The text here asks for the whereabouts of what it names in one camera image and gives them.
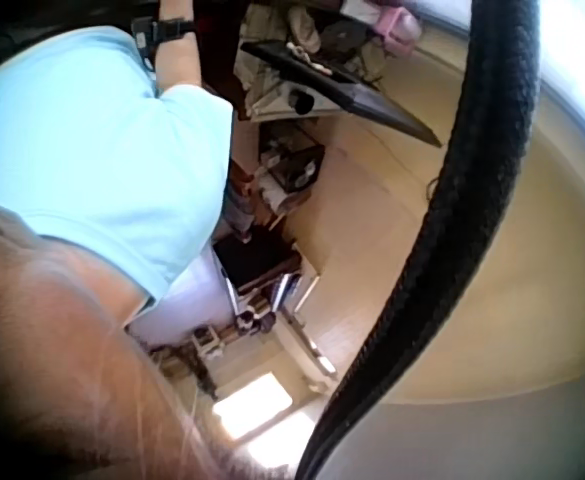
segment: skin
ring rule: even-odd
[[[192,18],[191,0],[163,0],[160,15]],[[156,62],[164,90],[201,84],[194,34]],[[202,437],[122,329],[147,299],[105,259],[0,208],[0,478],[282,478]]]

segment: beige wall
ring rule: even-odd
[[[460,80],[454,68],[415,55],[389,66],[384,87],[445,143]],[[493,247],[389,401],[499,397],[585,372],[585,140],[543,102]],[[552,108],[553,120],[545,121]],[[322,120],[315,132],[331,148],[313,198],[289,225],[322,273],[301,320],[342,372],[410,251],[444,149],[353,117]],[[562,145],[566,138],[575,140]]]

